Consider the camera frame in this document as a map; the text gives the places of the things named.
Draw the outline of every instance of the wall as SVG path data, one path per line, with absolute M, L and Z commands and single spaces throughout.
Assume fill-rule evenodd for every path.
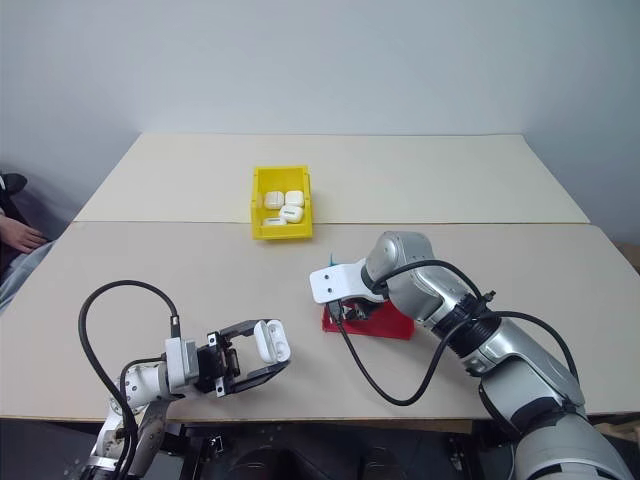
M 635 0 L 3 0 L 0 29 L 0 163 L 50 232 L 143 130 L 523 132 L 640 242 Z

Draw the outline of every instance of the black cable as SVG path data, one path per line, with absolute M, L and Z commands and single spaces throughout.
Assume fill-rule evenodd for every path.
M 126 376 L 129 369 L 135 365 L 143 364 L 143 363 L 152 363 L 152 362 L 160 362 L 162 361 L 162 357 L 153 357 L 153 358 L 141 358 L 139 360 L 132 360 L 127 363 L 122 372 L 120 373 L 120 394 L 123 398 L 129 401 L 129 397 L 127 396 L 127 388 L 126 388 Z M 123 415 L 124 420 L 124 428 L 126 430 L 127 437 L 125 438 L 125 445 L 123 448 L 123 452 L 127 452 L 126 461 L 124 462 L 124 467 L 122 467 L 122 471 L 120 472 L 121 479 L 126 479 L 129 473 L 129 468 L 131 468 L 131 463 L 136 456 L 136 449 L 138 448 L 138 427 L 136 425 L 136 420 L 134 418 L 126 418 Z M 118 463 L 122 463 L 122 455 L 120 459 L 118 459 Z
M 109 378 L 109 375 L 107 375 L 107 372 L 105 372 L 104 368 L 98 361 L 98 358 L 96 357 L 96 354 L 93 351 L 93 348 L 91 347 L 91 343 L 89 342 L 89 336 L 87 335 L 87 314 L 89 312 L 89 307 L 91 307 L 91 304 L 96 300 L 96 298 L 98 298 L 107 290 L 111 290 L 112 288 L 120 287 L 120 286 L 141 287 L 155 293 L 160 298 L 162 298 L 164 302 L 167 304 L 167 306 L 169 307 L 169 310 L 171 312 L 169 323 L 170 323 L 172 336 L 176 332 L 178 336 L 180 335 L 180 321 L 179 321 L 179 316 L 178 316 L 178 312 L 176 310 L 175 305 L 162 290 L 160 290 L 157 287 L 154 287 L 153 285 L 150 285 L 145 282 L 140 282 L 138 280 L 119 280 L 116 282 L 107 283 L 106 285 L 101 286 L 96 291 L 94 291 L 91 295 L 89 295 L 87 299 L 84 301 L 84 303 L 82 304 L 82 308 L 80 308 L 80 314 L 78 315 L 78 335 L 80 337 L 80 344 L 82 345 L 82 350 L 84 350 L 84 354 L 86 355 L 87 360 L 89 360 L 91 367 L 96 372 L 96 375 L 98 375 L 98 378 L 100 378 L 104 386 L 107 388 L 107 390 L 109 390 L 109 393 L 111 393 L 111 395 L 116 400 L 118 405 L 120 405 L 120 409 L 122 410 L 123 421 L 130 422 L 131 420 L 133 420 L 133 424 L 135 424 L 135 417 L 133 415 L 133 412 L 131 411 L 131 408 L 129 407 L 129 404 L 127 403 L 126 395 L 122 395 L 120 393 L 118 388 L 116 388 L 115 384 Z M 125 438 L 125 443 L 127 441 L 127 438 L 129 438 L 129 440 L 131 439 L 131 433 L 127 432 L 126 434 L 127 434 L 127 437 Z M 118 459 L 116 468 L 119 468 L 119 466 L 122 465 L 126 456 L 127 456 L 127 448 L 124 448 L 122 450 L 120 458 Z M 120 472 L 117 470 L 114 470 L 114 475 L 112 475 L 112 478 L 114 480 L 117 479 L 118 474 L 122 472 L 123 470 Z
M 511 480 L 513 478 L 513 474 L 516 471 L 516 453 L 513 451 L 513 443 L 509 444 L 509 456 L 511 457 L 511 466 L 509 467 L 507 480 Z
M 445 348 L 447 347 L 447 345 L 449 343 L 449 340 L 455 335 L 455 333 L 460 328 L 462 328 L 465 325 L 468 325 L 472 321 L 485 320 L 485 319 L 488 319 L 488 318 L 495 318 L 495 317 L 520 318 L 520 319 L 529 321 L 531 323 L 534 323 L 534 324 L 538 325 L 539 327 L 543 328 L 545 331 L 547 331 L 555 339 L 555 341 L 558 343 L 558 345 L 560 346 L 560 349 L 562 350 L 562 353 L 564 354 L 565 360 L 567 362 L 567 367 L 568 367 L 569 371 L 571 372 L 571 374 L 576 379 L 576 382 L 580 383 L 580 380 L 578 378 L 578 369 L 576 368 L 576 364 L 575 364 L 575 362 L 573 360 L 573 356 L 571 355 L 571 351 L 569 350 L 569 347 L 565 343 L 564 339 L 560 336 L 560 334 L 556 330 L 553 329 L 553 327 L 551 327 L 551 325 L 549 325 L 548 323 L 542 321 L 541 319 L 539 319 L 537 317 L 534 317 L 533 315 L 528 315 L 526 313 L 521 313 L 521 312 L 498 311 L 498 312 L 487 312 L 487 313 L 484 313 L 484 314 L 477 315 L 480 311 L 482 311 L 484 309 L 484 307 L 486 306 L 487 302 L 489 302 L 489 301 L 491 301 L 493 299 L 493 296 L 495 295 L 495 292 L 492 291 L 490 293 L 487 293 L 486 295 L 482 295 L 480 293 L 480 290 L 478 289 L 478 287 L 473 283 L 473 281 L 471 281 L 471 279 L 469 277 L 467 277 L 467 275 L 465 275 L 464 272 L 462 272 L 460 269 L 458 269 L 458 267 L 456 267 L 455 265 L 452 265 L 449 262 L 445 262 L 443 260 L 431 259 L 431 260 L 420 260 L 420 261 L 417 261 L 417 262 L 408 263 L 406 265 L 403 265 L 402 267 L 398 267 L 398 268 L 392 270 L 391 272 L 389 272 L 389 273 L 381 276 L 377 280 L 375 280 L 373 282 L 373 284 L 371 285 L 370 290 L 375 294 L 379 294 L 380 290 L 382 289 L 383 284 L 387 280 L 389 280 L 390 278 L 393 278 L 393 277 L 395 277 L 397 275 L 400 275 L 401 273 L 405 273 L 405 272 L 408 272 L 410 270 L 413 270 L 413 269 L 416 269 L 416 268 L 420 268 L 420 267 L 442 267 L 442 268 L 445 268 L 445 269 L 449 270 L 450 272 L 452 272 L 455 275 L 457 275 L 467 285 L 467 287 L 473 292 L 474 296 L 476 297 L 476 299 L 480 303 L 478 305 L 478 308 L 476 308 L 476 310 L 475 310 L 474 314 L 472 315 L 472 317 L 470 317 L 468 320 L 466 320 L 464 322 L 461 322 L 460 324 L 456 325 L 454 328 L 452 328 L 442 338 L 442 340 L 438 344 L 438 347 L 436 348 L 436 351 L 434 352 L 433 356 L 431 357 L 431 362 L 429 363 L 429 368 L 427 369 L 427 373 L 425 374 L 424 379 L 422 380 L 422 383 L 418 387 L 418 390 L 416 391 L 416 393 L 414 393 L 411 397 L 409 397 L 406 400 L 398 400 L 398 399 L 390 396 L 382 388 L 380 388 L 380 386 L 373 380 L 373 378 L 371 377 L 371 375 L 369 375 L 369 372 L 365 368 L 364 364 L 360 360 L 360 357 L 356 353 L 356 350 L 355 350 L 353 344 L 351 343 L 351 340 L 349 339 L 349 335 L 347 335 L 347 332 L 346 332 L 346 330 L 344 329 L 344 327 L 342 325 L 342 318 L 340 317 L 341 313 L 339 313 L 336 316 L 335 312 L 332 312 L 331 309 L 329 309 L 329 313 L 330 313 L 331 317 L 333 318 L 333 320 L 335 321 L 336 325 L 338 326 L 338 329 L 340 330 L 340 333 L 342 334 L 342 337 L 344 338 L 344 341 L 346 342 L 347 347 L 349 348 L 349 351 L 351 352 L 351 356 L 353 357 L 353 359 L 356 362 L 356 365 L 358 365 L 358 368 L 360 369 L 360 371 L 362 372 L 364 377 L 367 379 L 369 384 L 373 387 L 373 389 L 382 398 L 387 400 L 389 403 L 392 403 L 393 405 L 398 405 L 398 406 L 407 406 L 407 405 L 411 405 L 412 403 L 416 402 L 424 394 L 424 392 L 426 391 L 426 389 L 427 389 L 427 387 L 429 385 L 429 382 L 431 381 L 431 378 L 433 377 L 433 374 L 435 373 L 435 370 L 436 370 L 436 368 L 438 366 L 438 362 L 440 361 L 440 357 L 442 356 Z M 342 305 L 341 305 L 340 301 L 338 301 L 338 305 L 337 306 L 339 307 L 339 312 L 342 312 Z
M 456 267 L 455 265 L 452 265 L 449 262 L 445 262 L 444 260 L 435 260 L 435 259 L 432 259 L 432 260 L 420 260 L 420 261 L 413 262 L 413 263 L 407 263 L 406 265 L 403 265 L 402 267 L 398 267 L 395 270 L 392 270 L 391 272 L 381 276 L 376 281 L 374 281 L 373 285 L 371 285 L 370 290 L 373 293 L 378 294 L 380 289 L 381 289 L 381 287 L 382 287 L 382 284 L 385 283 L 390 278 L 393 278 L 393 277 L 395 277 L 397 275 L 400 275 L 401 273 L 408 272 L 409 270 L 414 270 L 414 269 L 420 268 L 420 267 L 442 267 L 442 268 L 445 268 L 445 269 L 449 270 L 450 272 L 453 272 L 464 283 L 466 283 L 467 286 L 469 287 L 469 289 L 475 295 L 476 299 L 480 300 L 482 298 L 482 294 L 480 293 L 480 290 L 478 289 L 478 287 L 476 287 L 475 283 L 473 283 L 471 281 L 471 279 L 469 277 L 467 277 L 464 274 L 464 272 L 462 272 L 458 267 Z
M 567 368 L 571 372 L 571 375 L 573 375 L 574 378 L 576 379 L 576 382 L 580 383 L 580 379 L 578 377 L 578 369 L 576 367 L 576 362 L 573 360 L 573 356 L 571 355 L 571 350 L 569 350 L 569 346 L 566 344 L 564 339 L 551 325 L 549 325 L 543 320 L 540 320 L 537 317 L 534 317 L 533 315 L 529 315 L 528 313 L 512 312 L 508 310 L 483 313 L 482 315 L 478 315 L 476 319 L 484 320 L 487 318 L 494 318 L 494 317 L 520 318 L 522 320 L 526 320 L 528 322 L 534 323 L 539 327 L 543 328 L 558 343 L 558 346 L 560 346 L 560 350 L 562 350 L 562 353 L 564 354 L 565 361 L 567 362 Z
M 470 321 L 471 320 L 469 319 L 466 322 L 459 323 L 458 325 L 453 327 L 444 337 L 442 337 L 442 340 L 440 340 L 440 343 L 438 344 L 436 351 L 433 353 L 433 356 L 431 357 L 429 368 L 427 369 L 427 373 L 422 379 L 422 383 L 418 387 L 418 390 L 416 390 L 416 393 L 411 395 L 411 397 L 407 398 L 406 400 L 398 400 L 397 398 L 392 397 L 387 392 L 385 392 L 382 388 L 380 388 L 380 386 L 375 382 L 375 380 L 371 377 L 371 375 L 369 375 L 369 372 L 367 372 L 367 369 L 365 368 L 362 361 L 360 360 L 360 357 L 356 353 L 356 349 L 351 343 L 351 339 L 349 338 L 349 335 L 347 334 L 346 330 L 342 326 L 342 320 L 337 319 L 336 325 L 338 326 L 338 329 L 342 334 L 342 338 L 344 338 L 344 341 L 346 342 L 347 347 L 351 352 L 351 356 L 353 357 L 353 359 L 356 362 L 356 365 L 358 365 L 358 368 L 364 375 L 364 378 L 366 378 L 367 381 L 369 382 L 369 385 L 371 385 L 373 389 L 376 392 L 378 392 L 378 394 L 382 398 L 384 398 L 387 402 L 392 403 L 393 405 L 397 405 L 399 407 L 406 407 L 408 405 L 411 405 L 412 403 L 415 403 L 418 399 L 420 399 L 420 397 L 427 390 L 427 387 L 429 386 L 429 382 L 431 382 L 431 378 L 433 377 L 433 374 L 435 373 L 436 368 L 438 367 L 438 363 L 440 362 L 440 357 L 442 357 L 444 350 L 447 348 L 449 340 L 451 340 L 451 338 L 458 332 L 460 328 L 464 327 Z

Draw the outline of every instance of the red plastic holder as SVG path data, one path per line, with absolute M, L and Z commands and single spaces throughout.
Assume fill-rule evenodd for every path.
M 352 307 L 354 302 L 343 300 L 342 304 Z M 366 320 L 345 320 L 342 325 L 347 333 L 369 335 L 372 337 L 398 338 L 409 340 L 415 330 L 413 319 L 400 313 L 389 301 L 369 314 Z M 331 320 L 327 307 L 322 312 L 322 330 L 339 332 L 337 325 Z

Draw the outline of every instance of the white table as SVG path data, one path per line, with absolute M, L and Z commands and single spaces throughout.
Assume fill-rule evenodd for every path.
M 585 223 L 521 135 L 143 134 L 77 221 L 249 222 L 253 168 L 309 166 L 316 223 Z
M 251 240 L 252 168 L 271 164 L 309 165 L 313 239 Z M 494 308 L 552 323 L 574 352 L 589 412 L 637 410 L 640 280 L 587 221 L 518 135 L 144 134 L 3 315 L 0 415 L 104 418 L 107 394 L 80 349 L 77 314 L 98 286 L 135 278 L 174 299 L 185 337 L 204 342 L 212 330 L 267 316 L 285 323 L 292 345 L 291 366 L 266 385 L 176 402 L 172 419 L 486 418 L 477 381 L 453 353 L 425 397 L 399 408 L 370 389 L 338 335 L 322 332 L 309 272 L 330 254 L 365 256 L 387 229 L 424 232 L 439 258 L 498 291 Z M 158 299 L 125 288 L 96 302 L 89 334 L 116 376 L 124 362 L 162 351 L 166 323 Z M 410 342 L 354 343 L 386 389 L 408 396 L 436 339 L 418 330 Z M 244 372 L 260 366 L 251 340 L 237 346 Z
M 354 261 L 386 225 L 318 225 L 311 241 L 251 240 L 249 226 L 207 223 L 76 223 L 33 274 L 2 317 L 0 412 L 4 416 L 100 419 L 107 393 L 81 351 L 77 315 L 103 283 L 134 278 L 175 301 L 183 335 L 206 334 L 252 318 L 286 326 L 291 365 L 267 384 L 221 400 L 176 402 L 175 420 L 486 418 L 477 381 L 452 352 L 444 356 L 418 403 L 387 404 L 366 383 L 335 333 L 320 328 L 308 273 L 329 254 Z M 587 410 L 611 413 L 640 405 L 640 277 L 589 225 L 394 225 L 423 232 L 436 254 L 460 266 L 483 291 L 498 292 L 494 308 L 539 315 L 574 353 Z M 100 298 L 89 335 L 107 371 L 162 351 L 166 307 L 136 288 Z M 558 354 L 544 332 L 527 328 Z M 437 340 L 419 329 L 409 341 L 354 337 L 372 375 L 398 396 L 413 393 Z M 237 342 L 246 373 L 260 364 L 252 340 Z

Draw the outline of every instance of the yellow plastic bin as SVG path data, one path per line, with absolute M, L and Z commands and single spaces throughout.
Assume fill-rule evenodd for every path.
M 302 221 L 287 225 L 262 226 L 262 221 L 265 218 L 278 216 L 277 210 L 264 208 L 264 194 L 272 191 L 286 193 L 289 190 L 301 190 L 304 193 Z M 255 168 L 251 195 L 251 232 L 254 239 L 310 238 L 313 236 L 312 222 L 311 182 L 306 166 Z

